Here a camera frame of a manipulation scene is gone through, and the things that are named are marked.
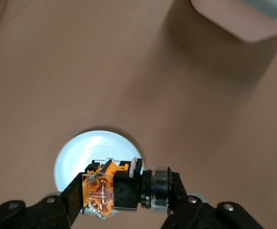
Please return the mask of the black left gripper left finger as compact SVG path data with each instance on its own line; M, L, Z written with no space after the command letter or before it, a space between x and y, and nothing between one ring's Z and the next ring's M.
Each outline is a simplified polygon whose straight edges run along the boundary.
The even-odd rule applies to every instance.
M30 207L22 200L4 202L0 205L0 229L70 229L83 206L82 175L62 193L46 196Z

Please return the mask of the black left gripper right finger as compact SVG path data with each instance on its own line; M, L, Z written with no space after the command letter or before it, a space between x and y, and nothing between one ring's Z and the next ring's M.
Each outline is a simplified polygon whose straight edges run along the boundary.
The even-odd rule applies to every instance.
M239 204L221 202L210 206L188 195L179 173L169 172L168 209L172 211L163 229L261 229L262 226Z

